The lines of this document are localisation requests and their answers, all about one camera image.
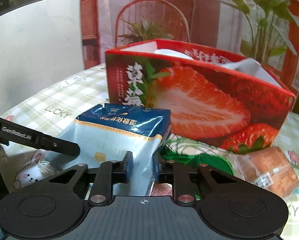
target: printed wall backdrop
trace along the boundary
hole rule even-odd
[[[299,92],[299,0],[81,0],[81,14],[86,68],[106,49],[168,38],[252,57]]]

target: light blue packaging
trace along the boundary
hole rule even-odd
[[[170,110],[97,105],[79,115],[59,138],[80,146],[80,155],[73,157],[47,152],[45,160],[67,169],[78,163],[89,168],[104,161],[123,160],[126,151],[133,153],[133,172],[128,184],[113,187],[114,195],[142,196],[152,177],[152,155],[170,135]]]

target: red cardboard box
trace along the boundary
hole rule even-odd
[[[170,49],[194,60],[155,54]],[[172,132],[244,154],[269,147],[295,95],[260,67],[255,77],[220,64],[244,56],[155,39],[106,51],[110,103],[171,110]]]

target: metal screw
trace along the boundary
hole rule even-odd
[[[183,203],[191,203],[194,201],[194,197],[191,195],[181,195],[178,197],[178,200]]]
[[[94,195],[91,196],[91,201],[94,203],[102,203],[106,200],[106,197],[103,195]]]

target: checkered tablecloth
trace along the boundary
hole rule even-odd
[[[103,64],[42,90],[2,117],[57,137],[77,115],[107,101],[106,71]],[[294,166],[299,176],[299,115],[288,115],[274,145],[281,147],[283,151],[296,153],[298,158]],[[10,143],[5,150],[9,160],[0,171],[8,189],[13,191],[15,176],[30,163],[35,149]],[[284,240],[299,240],[299,195],[290,196],[286,202],[290,215],[281,237]]]

